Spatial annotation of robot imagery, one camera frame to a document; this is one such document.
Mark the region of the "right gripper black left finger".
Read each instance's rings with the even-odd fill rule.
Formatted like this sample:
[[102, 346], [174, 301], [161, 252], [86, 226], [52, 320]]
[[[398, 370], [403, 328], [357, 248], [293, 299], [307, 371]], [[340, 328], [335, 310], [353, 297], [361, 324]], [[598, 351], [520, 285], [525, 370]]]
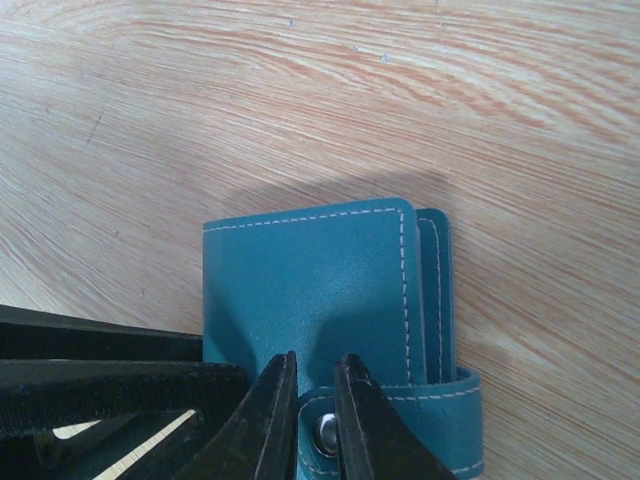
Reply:
[[297, 469], [296, 354], [275, 355], [232, 416], [179, 479], [293, 479]]

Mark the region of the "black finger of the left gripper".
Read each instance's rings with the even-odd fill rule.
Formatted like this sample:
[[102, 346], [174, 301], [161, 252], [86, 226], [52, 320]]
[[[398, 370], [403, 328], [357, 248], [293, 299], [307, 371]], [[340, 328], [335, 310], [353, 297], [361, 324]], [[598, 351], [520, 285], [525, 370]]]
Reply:
[[1, 475], [91, 479], [157, 435], [128, 479], [179, 479], [248, 390], [197, 335], [3, 306]]

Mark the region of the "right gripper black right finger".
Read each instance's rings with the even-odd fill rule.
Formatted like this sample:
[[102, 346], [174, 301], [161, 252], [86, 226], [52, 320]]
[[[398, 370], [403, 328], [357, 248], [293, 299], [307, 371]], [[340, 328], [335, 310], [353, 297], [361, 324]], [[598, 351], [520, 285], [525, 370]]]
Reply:
[[341, 479], [468, 479], [470, 370], [448, 383], [381, 386], [356, 354], [334, 369]]

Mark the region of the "teal card holder wallet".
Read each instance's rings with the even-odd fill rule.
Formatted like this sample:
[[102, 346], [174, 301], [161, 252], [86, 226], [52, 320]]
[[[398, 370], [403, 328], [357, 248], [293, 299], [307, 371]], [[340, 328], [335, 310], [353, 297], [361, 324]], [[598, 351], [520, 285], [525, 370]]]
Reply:
[[479, 374], [457, 359], [450, 223], [401, 198], [207, 222], [203, 358], [256, 378], [298, 365], [300, 479], [335, 479], [333, 370], [359, 355], [403, 421], [460, 479], [485, 468]]

